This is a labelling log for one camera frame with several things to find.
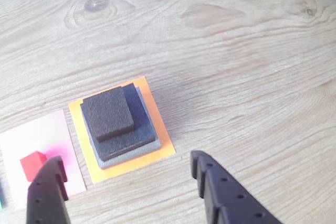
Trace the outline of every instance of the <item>red cube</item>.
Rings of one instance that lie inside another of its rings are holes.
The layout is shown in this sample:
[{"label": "red cube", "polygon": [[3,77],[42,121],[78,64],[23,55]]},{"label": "red cube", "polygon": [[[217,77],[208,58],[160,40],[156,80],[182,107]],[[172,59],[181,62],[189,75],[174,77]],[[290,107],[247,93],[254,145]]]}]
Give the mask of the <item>red cube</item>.
[{"label": "red cube", "polygon": [[31,153],[29,156],[20,159],[23,171],[29,182],[33,182],[38,171],[46,161],[46,156],[40,152]]}]

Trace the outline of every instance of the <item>orange paper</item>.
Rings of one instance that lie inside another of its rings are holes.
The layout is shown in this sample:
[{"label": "orange paper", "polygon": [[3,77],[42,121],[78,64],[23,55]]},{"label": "orange paper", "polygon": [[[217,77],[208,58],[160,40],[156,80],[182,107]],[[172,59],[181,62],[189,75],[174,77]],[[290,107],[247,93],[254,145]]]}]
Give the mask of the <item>orange paper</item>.
[{"label": "orange paper", "polygon": [[145,165],[148,165],[150,163],[153,163],[155,161],[158,161],[164,157],[168,157],[170,155],[175,154],[173,143],[168,135],[166,127],[164,126],[160,112],[155,104],[153,95],[147,84],[146,78],[141,77],[139,79],[123,83],[120,86],[123,87],[131,83],[134,83],[135,87],[140,88],[141,90],[141,93],[145,100],[149,114],[153,121],[155,130],[160,139],[161,148],[152,153],[148,153],[144,156],[131,159],[129,161],[112,166],[110,168],[101,169],[98,166],[98,162],[96,160],[93,149],[91,147],[89,135],[86,130],[85,122],[84,122],[84,119],[81,113],[80,105],[83,103],[83,99],[69,104],[72,119],[76,127],[77,136],[78,136],[82,151],[84,153],[84,157],[88,165],[89,172],[90,172],[93,183],[98,183],[100,181],[116,177],[118,175],[127,173],[131,170],[134,170],[134,169],[143,167]]}]

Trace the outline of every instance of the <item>wooden table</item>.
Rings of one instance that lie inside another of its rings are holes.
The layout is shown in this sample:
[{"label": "wooden table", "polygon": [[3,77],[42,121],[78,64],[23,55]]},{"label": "wooden table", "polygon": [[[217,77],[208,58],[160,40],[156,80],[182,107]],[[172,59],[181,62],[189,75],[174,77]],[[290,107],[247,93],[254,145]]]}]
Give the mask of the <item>wooden table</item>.
[{"label": "wooden table", "polygon": [[[0,0],[0,132],[64,109],[71,223],[205,223],[190,151],[286,224],[336,220],[336,0]],[[68,103],[145,75],[177,154],[92,184]],[[5,209],[15,211],[0,156]]]}]

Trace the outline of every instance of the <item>black foam square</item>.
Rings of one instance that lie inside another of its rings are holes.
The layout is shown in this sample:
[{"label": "black foam square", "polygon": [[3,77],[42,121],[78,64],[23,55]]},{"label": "black foam square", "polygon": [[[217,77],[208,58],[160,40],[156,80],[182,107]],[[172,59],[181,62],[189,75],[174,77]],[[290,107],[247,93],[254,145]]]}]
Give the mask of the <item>black foam square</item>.
[{"label": "black foam square", "polygon": [[134,121],[123,92],[117,87],[83,99],[85,117],[98,142],[134,130]]}]

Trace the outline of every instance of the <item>pink paper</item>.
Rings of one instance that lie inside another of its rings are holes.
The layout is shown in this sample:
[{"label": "pink paper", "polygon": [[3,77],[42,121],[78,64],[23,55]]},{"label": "pink paper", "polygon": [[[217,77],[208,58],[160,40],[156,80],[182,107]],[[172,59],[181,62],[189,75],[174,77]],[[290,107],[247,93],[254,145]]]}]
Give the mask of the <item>pink paper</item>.
[{"label": "pink paper", "polygon": [[1,133],[0,145],[16,209],[26,207],[30,185],[20,159],[35,151],[45,154],[47,159],[62,157],[68,177],[65,183],[68,196],[86,191],[63,110]]}]

